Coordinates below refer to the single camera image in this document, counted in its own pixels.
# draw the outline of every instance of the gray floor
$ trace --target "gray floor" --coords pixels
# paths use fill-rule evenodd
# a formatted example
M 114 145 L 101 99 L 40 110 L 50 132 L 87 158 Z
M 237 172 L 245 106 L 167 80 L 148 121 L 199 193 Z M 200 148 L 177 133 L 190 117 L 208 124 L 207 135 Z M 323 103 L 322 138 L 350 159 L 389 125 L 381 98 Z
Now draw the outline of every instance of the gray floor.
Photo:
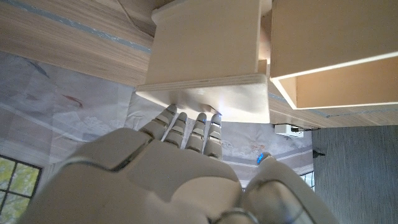
M 398 223 L 398 126 L 312 133 L 315 192 L 340 223 Z

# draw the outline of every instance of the robotic hand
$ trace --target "robotic hand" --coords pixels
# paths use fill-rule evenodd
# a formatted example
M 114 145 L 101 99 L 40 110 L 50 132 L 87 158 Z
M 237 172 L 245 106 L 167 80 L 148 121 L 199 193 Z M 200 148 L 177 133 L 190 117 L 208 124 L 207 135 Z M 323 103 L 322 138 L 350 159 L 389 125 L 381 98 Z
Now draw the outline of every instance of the robotic hand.
M 223 163 L 221 116 L 198 115 L 180 150 L 187 115 L 166 108 L 139 131 L 118 129 L 71 155 L 19 223 L 337 223 L 290 168 L 264 154 L 243 192 Z

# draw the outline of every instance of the power strip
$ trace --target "power strip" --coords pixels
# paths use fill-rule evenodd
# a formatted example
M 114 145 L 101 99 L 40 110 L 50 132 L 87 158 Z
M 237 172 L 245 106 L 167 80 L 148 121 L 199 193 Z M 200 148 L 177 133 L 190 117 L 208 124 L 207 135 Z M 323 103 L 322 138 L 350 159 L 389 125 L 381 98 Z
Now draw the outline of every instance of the power strip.
M 301 129 L 300 127 L 292 126 L 292 125 L 289 125 L 289 124 L 277 124 L 277 125 L 275 125 L 275 133 L 276 134 L 281 134 L 283 136 L 292 137 L 292 138 L 302 138 L 302 137 L 304 137 L 304 132 L 303 131 L 293 132 L 292 128 Z

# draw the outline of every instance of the cable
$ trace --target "cable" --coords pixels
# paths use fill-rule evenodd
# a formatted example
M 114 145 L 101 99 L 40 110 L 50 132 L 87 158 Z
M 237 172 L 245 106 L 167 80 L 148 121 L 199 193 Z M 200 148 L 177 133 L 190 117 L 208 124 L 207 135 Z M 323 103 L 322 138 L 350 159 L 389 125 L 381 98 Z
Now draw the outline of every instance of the cable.
M 299 131 L 316 131 L 319 130 L 320 128 L 292 128 L 292 132 L 299 132 Z
M 154 38 L 153 35 L 148 34 L 147 32 L 143 31 L 139 26 L 137 26 L 137 24 L 132 20 L 132 18 L 130 17 L 129 13 L 128 13 L 127 10 L 124 8 L 124 6 L 123 6 L 122 3 L 120 2 L 120 0 L 116 0 L 116 1 L 119 3 L 120 7 L 123 9 L 124 15 L 126 15 L 127 19 L 130 21 L 131 25 L 132 25 L 134 28 L 136 28 L 139 32 L 141 32 L 141 33 L 143 33 L 143 34 L 145 34 L 145 35 L 147 35 L 147 36 L 149 36 L 149 37 Z
M 284 123 L 284 124 L 288 124 L 290 126 L 295 126 L 297 127 L 297 125 L 293 125 L 293 124 L 289 124 L 289 123 Z M 316 131 L 319 130 L 321 128 L 318 127 L 313 127 L 313 128 L 292 128 L 292 132 L 299 132 L 299 131 Z

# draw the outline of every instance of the wooden panel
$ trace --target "wooden panel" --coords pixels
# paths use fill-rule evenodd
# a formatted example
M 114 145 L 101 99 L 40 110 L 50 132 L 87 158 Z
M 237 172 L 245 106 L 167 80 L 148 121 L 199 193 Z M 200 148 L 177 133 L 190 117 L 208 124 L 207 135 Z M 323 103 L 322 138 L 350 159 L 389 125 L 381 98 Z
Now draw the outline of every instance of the wooden panel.
M 154 11 L 146 84 L 257 73 L 260 8 L 260 0 L 192 0 Z
M 0 3 L 0 50 L 128 85 L 144 82 L 149 54 Z
M 398 57 L 292 78 L 297 78 L 298 108 L 398 104 Z M 282 85 L 286 91 L 292 88 Z
M 268 82 L 272 124 L 294 124 L 303 128 L 397 125 L 398 105 L 359 106 L 317 110 L 293 110 L 272 82 Z
M 208 118 L 221 113 L 223 121 L 269 123 L 267 77 L 263 74 L 140 85 L 137 94 L 164 107 L 175 104 L 191 118 L 199 112 Z
M 274 1 L 271 77 L 397 55 L 397 8 L 396 0 Z
M 153 38 L 137 30 L 137 28 L 128 21 L 117 1 L 115 2 L 115 6 L 118 7 L 115 8 L 118 10 L 90 0 L 74 0 L 73 3 L 62 0 L 20 0 L 20 2 L 27 3 L 72 21 L 80 22 L 86 26 L 107 32 L 145 47 L 151 47 L 152 45 Z M 154 34 L 154 24 L 146 24 L 142 26 L 142 28 L 149 29 L 151 34 Z

